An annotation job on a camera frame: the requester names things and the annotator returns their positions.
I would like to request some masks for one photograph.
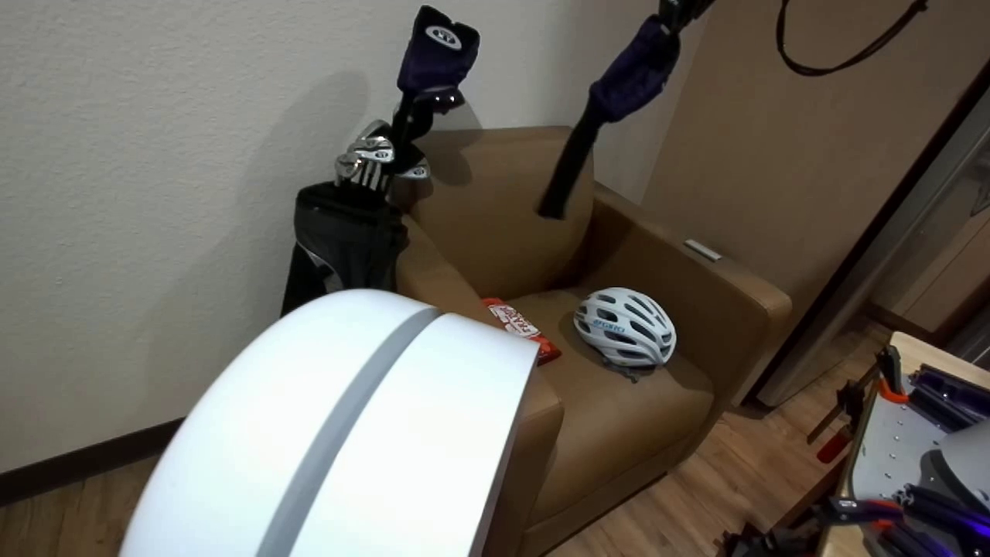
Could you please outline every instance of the chair cushion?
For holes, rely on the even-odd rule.
[[[542,364],[564,402],[564,426],[534,523],[551,519],[649,459],[663,460],[665,451],[674,467],[716,407],[708,378],[685,357],[639,382],[604,370],[572,328],[572,310],[584,293],[568,288],[510,301],[564,349]]]
[[[413,217],[482,297],[542,290],[576,256],[593,205],[591,160],[564,220],[537,215],[568,138],[568,128],[534,128],[421,139],[433,194]]]

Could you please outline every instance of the white wall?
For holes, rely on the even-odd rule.
[[[656,2],[436,7],[482,32],[475,105],[447,128],[524,128],[576,122],[584,84]],[[275,318],[292,198],[393,112],[415,14],[0,7],[0,471],[179,417]],[[652,151],[623,164],[652,168]]]

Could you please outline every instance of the golf bag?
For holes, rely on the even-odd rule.
[[[401,69],[404,101],[393,124],[376,122],[342,157],[338,180],[297,192],[283,317],[342,288],[395,288],[395,259],[408,245],[393,180],[426,180],[413,143],[433,112],[465,101],[459,84],[477,59],[481,34],[425,7]]]

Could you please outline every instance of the gray stripe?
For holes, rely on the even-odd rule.
[[[258,549],[261,557],[288,557],[301,540],[301,528],[311,518],[317,492],[321,490],[326,476],[336,467],[338,451],[343,448],[353,424],[367,413],[369,401],[376,397],[379,385],[389,375],[395,359],[408,349],[408,343],[441,318],[436,310],[421,310],[408,317],[362,364],[362,373],[351,382],[343,397],[338,401],[336,413],[318,426],[311,451],[304,454],[297,475],[292,476],[275,518]]]

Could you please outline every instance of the white bicycle helmet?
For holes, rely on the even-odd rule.
[[[677,348],[669,313],[632,288],[593,290],[576,310],[576,328],[615,370],[665,364]]]

